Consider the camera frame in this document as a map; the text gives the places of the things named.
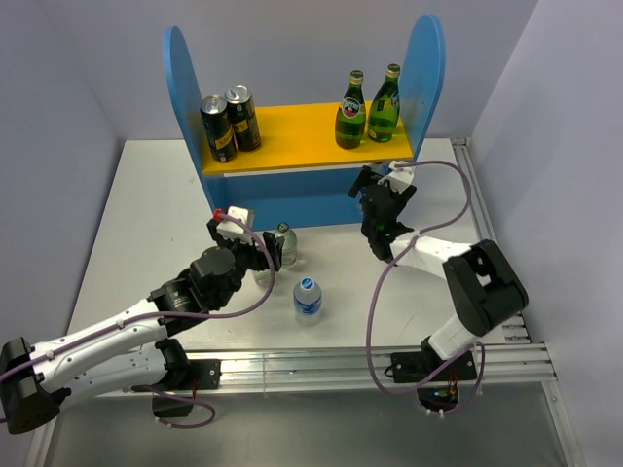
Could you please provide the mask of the clear chang bottle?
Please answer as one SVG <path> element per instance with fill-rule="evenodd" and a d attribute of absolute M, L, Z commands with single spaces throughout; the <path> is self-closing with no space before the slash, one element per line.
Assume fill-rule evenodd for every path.
<path fill-rule="evenodd" d="M 298 238 L 290 226 L 281 222 L 275 231 L 276 238 L 283 239 L 283 247 L 281 254 L 281 263 L 284 268 L 292 267 L 298 256 Z"/>
<path fill-rule="evenodd" d="M 278 272 L 271 273 L 269 269 L 263 269 L 260 271 L 253 271 L 252 277 L 255 283 L 262 288 L 268 288 L 271 283 L 276 284 L 278 278 Z"/>

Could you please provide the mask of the clear Chang bottle front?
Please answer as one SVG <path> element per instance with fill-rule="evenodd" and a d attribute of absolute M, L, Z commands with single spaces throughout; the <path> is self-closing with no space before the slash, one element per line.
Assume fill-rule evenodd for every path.
<path fill-rule="evenodd" d="M 278 272 L 271 273 L 269 269 L 263 269 L 260 271 L 253 271 L 252 277 L 255 283 L 262 288 L 268 288 L 271 283 L 276 284 L 278 278 Z"/>

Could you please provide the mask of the green Perrier bottle red label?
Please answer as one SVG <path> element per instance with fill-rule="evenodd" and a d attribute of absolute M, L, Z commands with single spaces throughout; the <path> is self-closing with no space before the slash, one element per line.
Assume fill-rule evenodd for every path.
<path fill-rule="evenodd" d="M 348 89 L 336 115 L 336 143 L 347 150 L 360 145 L 366 126 L 366 105 L 362 92 L 363 77 L 361 70 L 350 72 Z"/>

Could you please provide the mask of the green Perrier bottle yellow label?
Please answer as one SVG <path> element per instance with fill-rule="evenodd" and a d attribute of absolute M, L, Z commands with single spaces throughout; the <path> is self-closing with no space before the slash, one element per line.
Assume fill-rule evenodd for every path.
<path fill-rule="evenodd" d="M 400 66 L 391 63 L 386 69 L 384 82 L 373 99 L 368 118 L 368 137 L 374 142 L 388 142 L 398 125 L 400 72 Z"/>

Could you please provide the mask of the water bottle blue label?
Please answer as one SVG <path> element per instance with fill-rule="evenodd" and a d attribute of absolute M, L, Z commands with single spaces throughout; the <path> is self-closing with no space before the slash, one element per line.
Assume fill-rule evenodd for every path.
<path fill-rule="evenodd" d="M 311 277 L 304 277 L 293 289 L 295 317 L 303 326 L 314 326 L 321 317 L 322 291 Z"/>

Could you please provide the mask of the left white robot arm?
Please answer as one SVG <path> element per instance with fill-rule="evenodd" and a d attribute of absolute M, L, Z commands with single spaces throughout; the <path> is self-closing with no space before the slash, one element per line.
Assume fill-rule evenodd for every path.
<path fill-rule="evenodd" d="M 1 419 L 11 434 L 33 431 L 64 407 L 132 387 L 164 394 L 186 383 L 190 361 L 176 335 L 223 312 L 246 273 L 281 268 L 284 240 L 219 215 L 207 224 L 215 246 L 179 275 L 117 315 L 50 341 L 1 348 Z"/>

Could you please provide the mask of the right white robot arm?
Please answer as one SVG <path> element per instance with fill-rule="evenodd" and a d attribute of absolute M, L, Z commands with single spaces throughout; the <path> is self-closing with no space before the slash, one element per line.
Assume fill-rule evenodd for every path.
<path fill-rule="evenodd" d="M 392 162 L 387 170 L 365 165 L 348 191 L 358 198 L 363 219 L 361 232 L 374 256 L 387 270 L 410 267 L 446 281 L 455 313 L 425 338 L 418 351 L 391 357 L 386 370 L 396 383 L 416 387 L 453 377 L 457 360 L 482 337 L 523 310 L 528 293 L 499 246 L 490 239 L 474 244 L 432 236 L 433 225 L 419 231 L 398 219 L 416 192 L 416 164 Z"/>

